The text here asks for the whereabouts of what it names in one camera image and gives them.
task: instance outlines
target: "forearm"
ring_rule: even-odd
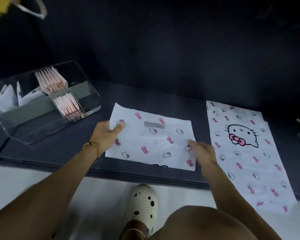
[[[209,183],[217,209],[242,222],[258,239],[281,239],[239,194],[217,163],[202,165],[202,174]]]
[[[96,155],[94,146],[85,147],[0,210],[0,239],[49,239]]]

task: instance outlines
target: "dark background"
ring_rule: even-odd
[[[74,60],[91,80],[300,117],[300,0],[42,1],[45,20],[0,18],[0,77]]]

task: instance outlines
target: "person's left hand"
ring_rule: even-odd
[[[90,141],[96,143],[99,146],[100,155],[115,143],[118,134],[124,129],[125,125],[125,122],[121,122],[113,130],[109,129],[108,120],[101,121],[96,125]]]

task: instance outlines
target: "hand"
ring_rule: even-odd
[[[217,164],[216,152],[214,147],[204,142],[195,142],[188,140],[188,144],[194,150],[195,156],[201,166],[206,166],[210,163]]]
[[[108,120],[101,121],[96,125],[90,141],[96,143],[99,146],[100,155],[115,143],[118,134],[124,129],[125,125],[125,122],[121,122],[113,130],[109,129]]]

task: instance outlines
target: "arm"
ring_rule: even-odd
[[[217,163],[212,145],[188,141],[196,153],[204,178],[208,181],[216,207],[242,222],[258,239],[281,240],[278,234],[239,194]]]
[[[99,155],[112,146],[124,125],[114,130],[109,130],[109,121],[96,125],[90,141],[99,146]],[[96,147],[86,146],[58,171],[0,210],[0,239],[49,239],[97,157]]]

